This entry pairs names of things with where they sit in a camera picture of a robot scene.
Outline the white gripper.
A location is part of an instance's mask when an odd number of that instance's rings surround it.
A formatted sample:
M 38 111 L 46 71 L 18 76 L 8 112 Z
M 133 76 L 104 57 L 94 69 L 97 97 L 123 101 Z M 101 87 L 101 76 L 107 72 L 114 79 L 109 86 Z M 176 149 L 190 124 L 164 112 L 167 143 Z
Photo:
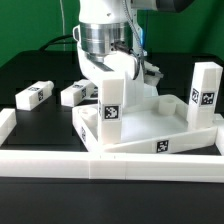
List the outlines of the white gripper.
M 157 96 L 156 86 L 163 74 L 156 66 L 144 62 L 147 74 L 137 59 L 121 51 L 103 55 L 94 61 L 77 46 L 82 74 L 98 87 L 98 100 L 102 105 L 120 105 L 123 108 L 141 104 L 146 97 Z

